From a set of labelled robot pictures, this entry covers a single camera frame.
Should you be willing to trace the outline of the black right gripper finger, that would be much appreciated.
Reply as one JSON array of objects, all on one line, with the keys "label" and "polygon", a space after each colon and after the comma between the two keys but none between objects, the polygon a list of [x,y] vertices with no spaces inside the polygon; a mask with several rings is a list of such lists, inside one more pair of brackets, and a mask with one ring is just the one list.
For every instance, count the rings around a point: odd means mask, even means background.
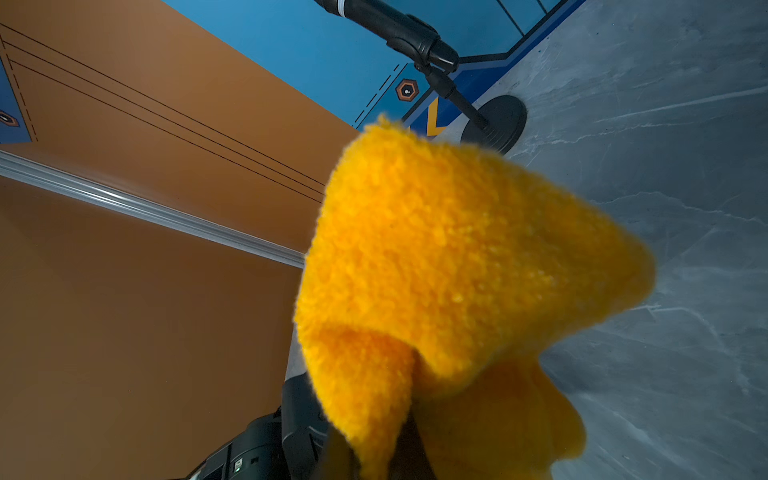
[{"label": "black right gripper finger", "polygon": [[414,416],[410,413],[401,428],[396,450],[389,463],[390,480],[436,480],[419,434]]}]

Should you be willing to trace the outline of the yellow microfibre cloth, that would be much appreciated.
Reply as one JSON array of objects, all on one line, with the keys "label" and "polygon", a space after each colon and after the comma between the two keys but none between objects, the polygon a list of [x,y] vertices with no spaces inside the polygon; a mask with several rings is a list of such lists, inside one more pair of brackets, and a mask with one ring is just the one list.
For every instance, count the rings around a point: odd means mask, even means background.
[{"label": "yellow microfibre cloth", "polygon": [[555,343],[652,292],[600,209],[471,144],[368,126],[329,180],[294,322],[334,430],[329,477],[389,479],[413,414],[437,479],[548,479],[587,445]]}]

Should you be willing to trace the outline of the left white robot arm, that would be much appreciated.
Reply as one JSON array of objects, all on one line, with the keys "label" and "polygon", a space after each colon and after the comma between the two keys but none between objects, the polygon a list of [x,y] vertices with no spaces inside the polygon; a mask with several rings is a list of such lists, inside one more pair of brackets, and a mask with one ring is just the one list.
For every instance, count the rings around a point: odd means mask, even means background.
[{"label": "left white robot arm", "polygon": [[282,403],[203,460],[189,479],[309,479],[322,456],[329,423],[306,373],[289,378]]}]

